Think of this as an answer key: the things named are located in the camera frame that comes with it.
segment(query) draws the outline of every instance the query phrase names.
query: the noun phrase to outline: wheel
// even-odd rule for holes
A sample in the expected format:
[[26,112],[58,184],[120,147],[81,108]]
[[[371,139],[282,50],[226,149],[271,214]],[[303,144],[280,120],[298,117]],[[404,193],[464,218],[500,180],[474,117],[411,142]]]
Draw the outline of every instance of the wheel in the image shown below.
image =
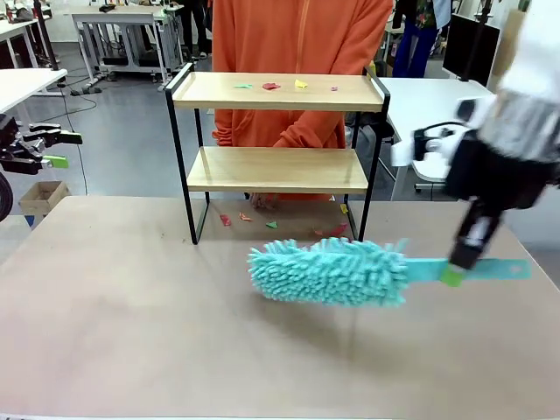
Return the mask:
[[11,191],[10,183],[5,176],[0,173],[0,221],[3,221],[10,214],[14,204],[14,194]]

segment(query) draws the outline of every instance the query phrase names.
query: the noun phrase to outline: zipper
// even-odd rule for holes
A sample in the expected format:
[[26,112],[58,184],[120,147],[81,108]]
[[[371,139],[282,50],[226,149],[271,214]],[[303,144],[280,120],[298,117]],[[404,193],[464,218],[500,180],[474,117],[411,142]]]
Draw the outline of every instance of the zipper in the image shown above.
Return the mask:
[[[299,19],[299,33],[297,34],[297,56],[296,56],[296,74],[301,71],[301,58],[304,53],[304,32],[305,32],[305,21],[307,20],[307,11],[309,10],[309,2],[311,0],[304,0],[304,7],[301,10],[301,18]],[[290,119],[290,124],[293,121],[293,111],[288,111],[288,118]]]

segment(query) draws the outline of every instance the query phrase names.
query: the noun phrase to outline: hand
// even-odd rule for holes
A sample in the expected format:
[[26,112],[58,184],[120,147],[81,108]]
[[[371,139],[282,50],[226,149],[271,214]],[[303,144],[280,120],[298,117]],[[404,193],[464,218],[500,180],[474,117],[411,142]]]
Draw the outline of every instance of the hand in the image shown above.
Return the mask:
[[278,194],[270,194],[268,192],[253,192],[249,198],[254,208],[266,208],[273,210],[278,201]]

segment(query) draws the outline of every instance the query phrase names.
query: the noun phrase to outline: orange hoodie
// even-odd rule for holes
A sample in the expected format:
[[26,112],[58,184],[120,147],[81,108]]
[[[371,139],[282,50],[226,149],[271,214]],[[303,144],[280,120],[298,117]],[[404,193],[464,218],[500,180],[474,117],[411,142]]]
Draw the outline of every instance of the orange hoodie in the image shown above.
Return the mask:
[[[391,8],[392,0],[215,0],[213,70],[361,74]],[[216,109],[215,122],[220,146],[346,145],[341,112]]]

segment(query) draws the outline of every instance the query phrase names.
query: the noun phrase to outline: black monitor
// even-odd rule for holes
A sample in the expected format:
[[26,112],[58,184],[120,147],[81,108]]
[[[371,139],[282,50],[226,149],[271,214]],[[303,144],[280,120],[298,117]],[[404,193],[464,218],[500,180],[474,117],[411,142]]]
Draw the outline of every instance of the black monitor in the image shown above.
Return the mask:
[[[444,57],[445,70],[459,77],[464,75],[466,62],[469,60],[478,26],[478,22],[468,17],[451,16]],[[484,26],[476,56],[471,66],[470,80],[477,81],[482,86],[487,85],[499,37],[500,30],[498,28]]]

